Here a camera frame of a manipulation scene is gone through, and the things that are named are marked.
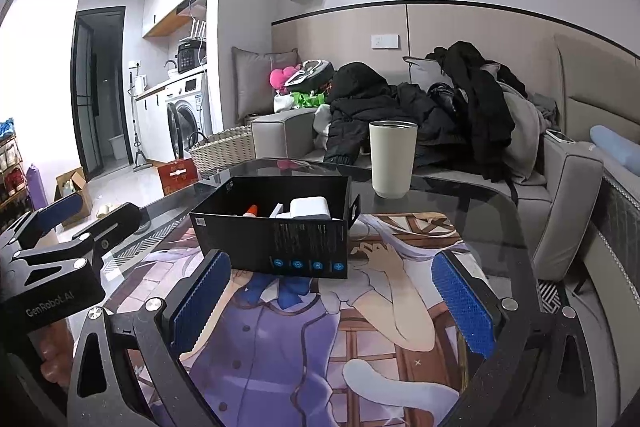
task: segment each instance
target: pink plush toy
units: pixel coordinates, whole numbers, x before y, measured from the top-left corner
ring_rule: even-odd
[[[302,64],[298,64],[295,68],[288,66],[283,70],[273,70],[269,76],[269,83],[271,87],[279,93],[286,93],[284,89],[284,83],[293,76],[293,74],[301,68]]]

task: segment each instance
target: light switch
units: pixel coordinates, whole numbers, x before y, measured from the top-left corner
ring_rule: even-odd
[[[372,50],[398,49],[400,47],[400,35],[372,35]]]

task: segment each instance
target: black jacket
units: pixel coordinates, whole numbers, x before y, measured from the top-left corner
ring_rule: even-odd
[[[463,41],[448,50],[438,47],[425,58],[437,60],[454,86],[466,94],[469,138],[479,172],[494,182],[505,179],[509,173],[502,162],[502,153],[511,143],[515,124],[502,88],[491,73],[481,70],[490,61],[484,60],[473,44]],[[500,65],[498,80],[527,96],[524,84],[506,66]]]
[[[353,164],[360,147],[368,144],[369,123],[404,120],[418,124],[416,167],[468,156],[470,147],[460,124],[412,84],[389,86],[366,64],[341,67],[327,96],[331,126],[324,161]]]

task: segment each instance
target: purple bag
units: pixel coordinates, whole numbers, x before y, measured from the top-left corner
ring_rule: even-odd
[[[44,192],[44,186],[42,185],[40,171],[38,171],[38,168],[33,163],[27,170],[27,188],[31,196],[31,203],[33,203],[33,210],[38,210],[39,208],[44,208],[49,205]]]

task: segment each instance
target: pile of clothes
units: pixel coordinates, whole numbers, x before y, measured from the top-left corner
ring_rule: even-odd
[[[324,160],[353,164],[367,148],[370,122],[404,120],[418,125],[415,168],[437,164],[492,182],[529,178],[540,134],[552,123],[528,100],[524,84],[502,64],[487,67],[497,63],[469,42],[436,48],[425,58],[439,63],[453,87],[439,82],[425,92],[416,84],[390,86],[360,62],[334,74],[326,96],[331,120]]]

